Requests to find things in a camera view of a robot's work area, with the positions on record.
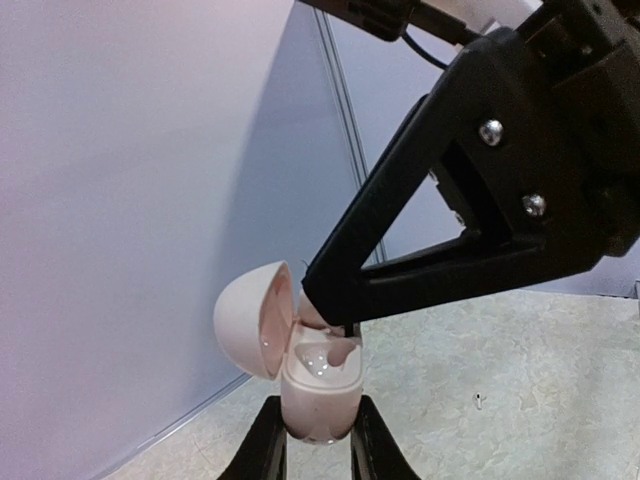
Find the white wall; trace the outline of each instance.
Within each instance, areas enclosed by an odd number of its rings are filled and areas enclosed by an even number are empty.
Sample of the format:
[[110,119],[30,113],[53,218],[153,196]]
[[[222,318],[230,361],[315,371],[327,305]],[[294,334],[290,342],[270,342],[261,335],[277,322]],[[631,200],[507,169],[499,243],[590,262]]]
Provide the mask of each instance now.
[[89,478],[236,378],[217,294],[346,206],[291,4],[0,3],[0,478]]
[[[411,106],[428,93],[440,71],[402,41],[386,43],[332,19],[332,27],[353,102],[367,164],[373,167]],[[443,61],[453,47],[416,29],[411,33]],[[455,221],[435,185],[427,180],[385,236],[388,256],[398,257],[457,237]],[[591,272],[534,288],[569,293],[626,296],[640,278],[640,244],[623,259],[605,258]]]

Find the earbud case lid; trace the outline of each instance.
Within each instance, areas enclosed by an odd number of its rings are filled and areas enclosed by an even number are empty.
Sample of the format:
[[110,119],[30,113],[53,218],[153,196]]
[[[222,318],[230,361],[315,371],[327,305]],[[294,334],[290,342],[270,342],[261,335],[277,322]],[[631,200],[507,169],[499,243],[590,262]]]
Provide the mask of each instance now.
[[274,380],[293,324],[291,272],[276,262],[231,282],[216,302],[213,323],[225,354],[242,370]]

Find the gray partition wall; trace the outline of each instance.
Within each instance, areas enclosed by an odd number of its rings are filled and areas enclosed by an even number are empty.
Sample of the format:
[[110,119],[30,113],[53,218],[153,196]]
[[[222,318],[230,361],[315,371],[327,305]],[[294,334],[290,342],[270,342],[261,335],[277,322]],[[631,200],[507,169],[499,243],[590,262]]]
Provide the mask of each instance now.
[[86,479],[240,372],[227,282],[354,193],[311,9],[0,5],[0,478]]

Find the black plastic bracket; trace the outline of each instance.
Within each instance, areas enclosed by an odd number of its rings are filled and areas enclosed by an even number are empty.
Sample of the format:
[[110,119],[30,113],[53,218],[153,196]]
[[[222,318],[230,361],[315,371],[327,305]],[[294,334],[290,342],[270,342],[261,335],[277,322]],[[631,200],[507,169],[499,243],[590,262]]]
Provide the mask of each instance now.
[[351,430],[351,475],[354,480],[420,480],[366,395]]
[[[303,280],[332,325],[347,325],[591,269],[605,236],[584,193],[589,170],[524,40],[472,42],[401,125]],[[501,123],[497,146],[478,131]],[[460,238],[362,265],[430,172],[464,220]],[[523,206],[538,193],[540,218]]]

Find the black holder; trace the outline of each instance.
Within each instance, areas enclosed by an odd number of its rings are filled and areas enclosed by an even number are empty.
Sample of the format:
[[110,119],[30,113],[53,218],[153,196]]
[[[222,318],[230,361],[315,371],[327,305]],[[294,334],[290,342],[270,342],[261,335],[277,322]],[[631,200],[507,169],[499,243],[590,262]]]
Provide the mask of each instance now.
[[[364,395],[351,430],[354,480],[420,480],[405,460],[371,397]],[[280,397],[272,396],[251,425],[235,457],[218,480],[287,478],[287,431]]]
[[[608,1],[545,3],[467,45],[418,101],[304,291],[347,326],[588,271],[640,235],[638,151],[640,35]],[[430,174],[462,235],[363,268]]]

